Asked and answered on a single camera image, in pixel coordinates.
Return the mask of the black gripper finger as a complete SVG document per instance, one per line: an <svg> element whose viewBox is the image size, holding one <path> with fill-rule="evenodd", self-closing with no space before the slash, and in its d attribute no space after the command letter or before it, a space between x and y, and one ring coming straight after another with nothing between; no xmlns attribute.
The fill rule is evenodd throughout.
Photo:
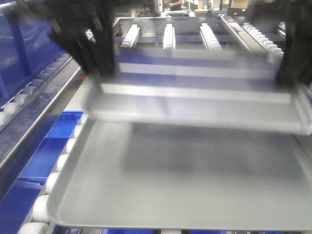
<svg viewBox="0 0 312 234"><path fill-rule="evenodd" d="M100 78L115 74L114 0L18 0L14 19L45 18L49 37L63 47L87 73Z"/></svg>
<svg viewBox="0 0 312 234"><path fill-rule="evenodd" d="M248 7L249 21L276 19L285 22L285 51L276 73L276 83L294 87L312 82L312 2L310 0L254 1Z"/></svg>

